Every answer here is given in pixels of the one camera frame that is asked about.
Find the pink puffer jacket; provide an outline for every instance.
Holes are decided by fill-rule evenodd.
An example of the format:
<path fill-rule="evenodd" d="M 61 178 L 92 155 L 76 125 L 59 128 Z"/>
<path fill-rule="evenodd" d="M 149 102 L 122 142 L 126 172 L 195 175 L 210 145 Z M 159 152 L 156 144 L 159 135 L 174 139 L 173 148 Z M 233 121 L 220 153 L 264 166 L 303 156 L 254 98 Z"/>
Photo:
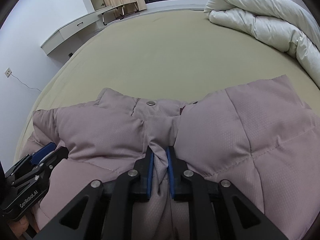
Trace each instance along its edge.
<path fill-rule="evenodd" d="M 148 203 L 133 209 L 132 239 L 189 238 L 188 204 L 170 199 L 165 150 L 207 180 L 229 179 L 290 239 L 301 239 L 320 210 L 320 118 L 286 76 L 207 95 L 197 103 L 149 100 L 104 89 L 96 101 L 34 112 L 30 154 L 66 146 L 50 189 L 35 206 L 42 228 L 90 181 L 133 168 L 155 153 Z"/>

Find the silver rivet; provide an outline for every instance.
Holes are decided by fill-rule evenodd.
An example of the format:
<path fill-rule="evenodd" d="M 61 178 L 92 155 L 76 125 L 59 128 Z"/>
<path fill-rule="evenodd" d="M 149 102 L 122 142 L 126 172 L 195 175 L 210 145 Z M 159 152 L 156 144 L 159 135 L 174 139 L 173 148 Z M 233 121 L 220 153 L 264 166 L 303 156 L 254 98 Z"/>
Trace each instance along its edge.
<path fill-rule="evenodd" d="M 193 176 L 193 171 L 191 170 L 186 170 L 183 172 L 183 175 L 186 177 L 192 177 Z"/>
<path fill-rule="evenodd" d="M 128 171 L 128 175 L 129 175 L 130 177 L 137 176 L 137 175 L 138 175 L 138 171 L 137 171 L 137 170 L 129 170 L 129 171 Z"/>
<path fill-rule="evenodd" d="M 92 181 L 91 182 L 91 187 L 99 187 L 100 186 L 100 184 L 101 184 L 101 182 L 100 181 L 98 181 L 98 180 L 94 180 L 94 181 Z"/>
<path fill-rule="evenodd" d="M 148 106 L 154 106 L 155 104 L 156 104 L 156 103 L 155 103 L 154 101 L 148 101 L 148 102 L 147 102 L 147 105 L 148 105 Z"/>
<path fill-rule="evenodd" d="M 221 186 L 223 186 L 223 187 L 230 187 L 230 185 L 231 185 L 231 182 L 226 179 L 221 181 Z"/>

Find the wall socket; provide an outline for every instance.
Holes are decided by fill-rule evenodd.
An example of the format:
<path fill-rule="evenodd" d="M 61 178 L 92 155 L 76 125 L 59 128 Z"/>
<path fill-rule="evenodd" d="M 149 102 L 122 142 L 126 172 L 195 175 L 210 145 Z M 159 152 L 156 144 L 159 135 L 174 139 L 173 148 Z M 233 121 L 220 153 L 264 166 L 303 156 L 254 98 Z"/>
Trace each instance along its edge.
<path fill-rule="evenodd" d="M 12 74 L 12 71 L 10 68 L 8 68 L 7 71 L 5 72 L 5 75 L 9 77 L 11 74 Z"/>

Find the blanket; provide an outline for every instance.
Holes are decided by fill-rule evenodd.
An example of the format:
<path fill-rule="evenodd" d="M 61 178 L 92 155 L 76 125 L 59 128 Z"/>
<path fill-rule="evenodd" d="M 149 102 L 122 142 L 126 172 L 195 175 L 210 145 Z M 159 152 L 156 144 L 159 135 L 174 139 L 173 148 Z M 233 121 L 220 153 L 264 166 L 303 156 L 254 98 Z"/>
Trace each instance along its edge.
<path fill-rule="evenodd" d="M 320 28 L 291 0 L 208 0 L 209 20 L 288 53 L 320 87 Z"/>
<path fill-rule="evenodd" d="M 235 184 L 290 240 L 305 235 L 320 211 L 320 118 L 286 76 L 191 104 L 148 101 L 106 88 L 96 101 L 34 112 L 24 155 L 50 141 L 70 152 L 34 207 L 40 229 L 90 181 L 116 179 L 150 146 L 152 195 L 133 207 L 132 239 L 189 239 L 188 203 L 173 201 L 168 190 L 164 149 L 173 145 L 190 170 Z"/>

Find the fitted sheet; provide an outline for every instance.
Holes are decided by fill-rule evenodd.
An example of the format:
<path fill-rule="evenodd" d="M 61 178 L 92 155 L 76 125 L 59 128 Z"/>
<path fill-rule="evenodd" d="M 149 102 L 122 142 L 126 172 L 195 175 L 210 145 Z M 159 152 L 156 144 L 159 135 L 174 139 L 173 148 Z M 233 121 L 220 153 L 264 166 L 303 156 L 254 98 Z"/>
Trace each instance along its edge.
<path fill-rule="evenodd" d="M 43 89 L 14 161 L 33 131 L 33 111 L 95 100 L 104 87 L 137 98 L 191 102 L 212 91 L 283 74 L 320 115 L 320 91 L 295 59 L 245 33 L 213 25 L 202 11 L 123 20 L 87 41 Z"/>

